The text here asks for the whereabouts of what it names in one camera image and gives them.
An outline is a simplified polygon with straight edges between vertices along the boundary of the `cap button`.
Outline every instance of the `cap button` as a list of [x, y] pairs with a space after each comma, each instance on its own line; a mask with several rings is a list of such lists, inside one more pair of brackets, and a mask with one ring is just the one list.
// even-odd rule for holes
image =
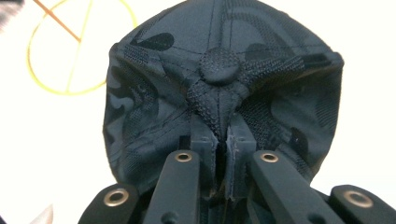
[[236, 80], [239, 67], [238, 56], [229, 49], [209, 49], [200, 60], [201, 77], [215, 86], [225, 86]]

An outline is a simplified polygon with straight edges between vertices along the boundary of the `metal ring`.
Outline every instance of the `metal ring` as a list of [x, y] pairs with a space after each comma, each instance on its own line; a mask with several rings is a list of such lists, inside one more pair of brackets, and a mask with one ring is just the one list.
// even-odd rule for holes
[[[119, 194], [120, 198], [114, 199], [114, 196]], [[113, 189], [104, 198], [105, 205], [109, 207], [119, 206], [125, 203], [129, 198], [129, 193], [126, 189]]]
[[186, 162], [192, 160], [192, 155], [190, 153], [182, 152], [182, 153], [178, 153], [175, 156], [175, 159], [180, 162]]
[[344, 193], [344, 197], [358, 207], [369, 208], [373, 206], [373, 201], [366, 195], [355, 190], [348, 190]]
[[261, 158], [263, 161], [267, 161], [267, 162], [277, 162], [279, 160], [279, 158], [272, 153], [262, 153]]

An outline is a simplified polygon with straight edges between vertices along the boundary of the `yellow line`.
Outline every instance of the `yellow line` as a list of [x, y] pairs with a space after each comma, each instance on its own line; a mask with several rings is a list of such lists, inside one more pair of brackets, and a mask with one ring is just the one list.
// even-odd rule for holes
[[90, 12], [91, 12], [91, 7], [92, 7], [92, 0], [90, 1], [90, 4], [88, 5], [87, 13], [85, 13], [85, 18], [84, 18], [84, 24], [82, 25], [82, 30], [81, 30], [81, 35], [79, 36], [80, 41], [78, 42], [78, 48], [76, 51], [76, 56], [75, 60], [73, 62], [73, 67], [72, 70], [70, 71], [69, 79], [67, 80], [67, 86], [65, 92], [69, 93], [70, 90], [70, 85], [72, 83], [73, 75], [76, 69], [76, 64], [78, 61], [78, 55], [81, 50], [81, 42], [82, 42], [82, 37], [84, 36], [85, 30], [87, 29], [87, 23], [88, 23], [88, 18], [90, 17]]
[[125, 6], [125, 8], [128, 10], [129, 15], [131, 15], [131, 19], [132, 19], [132, 26], [133, 28], [135, 28], [137, 26], [137, 19], [136, 16], [134, 15], [134, 12], [132, 11], [132, 9], [128, 6], [128, 4], [124, 1], [124, 0], [120, 0], [120, 2]]
[[59, 18], [51, 11], [49, 10], [46, 6], [44, 6], [39, 0], [34, 0], [36, 4], [38, 4], [47, 14], [49, 14], [56, 22], [58, 22], [66, 31], [69, 33], [71, 36], [73, 36], [77, 42], [79, 43], [81, 41], [80, 38], [78, 38], [77, 35], [73, 33]]

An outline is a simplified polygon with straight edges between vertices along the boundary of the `black mount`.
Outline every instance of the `black mount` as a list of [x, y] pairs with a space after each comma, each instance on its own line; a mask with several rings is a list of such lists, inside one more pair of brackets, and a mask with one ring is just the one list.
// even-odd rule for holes
[[[150, 198], [132, 185], [110, 186], [95, 197], [79, 223], [215, 223], [208, 217], [218, 142], [198, 117], [191, 125], [190, 149], [168, 155]], [[236, 212], [233, 221], [224, 218], [222, 223], [396, 223], [396, 211], [373, 193], [344, 185], [326, 196], [310, 188], [282, 153], [256, 151], [239, 115], [233, 117], [228, 135], [223, 197], [247, 218]], [[240, 179], [247, 181], [234, 182]], [[227, 205], [221, 209], [229, 210]]]

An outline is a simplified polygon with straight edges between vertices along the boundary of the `black plastic bracket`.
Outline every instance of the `black plastic bracket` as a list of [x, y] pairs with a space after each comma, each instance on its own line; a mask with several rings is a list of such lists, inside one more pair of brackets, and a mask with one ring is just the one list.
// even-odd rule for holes
[[191, 116], [190, 149], [200, 156], [201, 193], [202, 196], [209, 197], [210, 191], [215, 187], [216, 149], [219, 141], [198, 115]]
[[346, 223], [396, 223], [396, 211], [392, 207], [373, 193], [355, 186], [333, 188], [329, 205]]
[[82, 214], [78, 224], [128, 224], [140, 219], [139, 201], [132, 185], [115, 184], [100, 191]]
[[257, 143], [239, 114], [233, 114], [227, 133], [226, 198], [246, 198], [247, 164], [250, 155], [256, 151]]
[[255, 152], [250, 172], [276, 223], [344, 223], [282, 154]]
[[199, 176], [197, 153], [177, 150], [169, 154], [143, 223], [199, 223]]

